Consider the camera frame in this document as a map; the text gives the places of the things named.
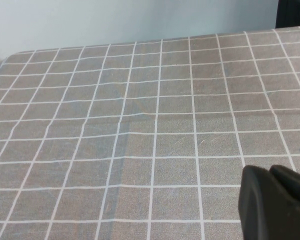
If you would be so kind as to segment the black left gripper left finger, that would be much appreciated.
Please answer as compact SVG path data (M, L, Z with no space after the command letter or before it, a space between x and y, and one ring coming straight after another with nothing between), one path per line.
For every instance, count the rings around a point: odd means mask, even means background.
M238 213L245 240L300 240L300 202L267 170L242 170Z

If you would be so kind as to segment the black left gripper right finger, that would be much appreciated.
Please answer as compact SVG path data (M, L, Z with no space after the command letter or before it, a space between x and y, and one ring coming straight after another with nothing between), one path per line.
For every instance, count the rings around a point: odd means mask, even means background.
M300 174L283 165L273 165L269 172L283 188L300 202Z

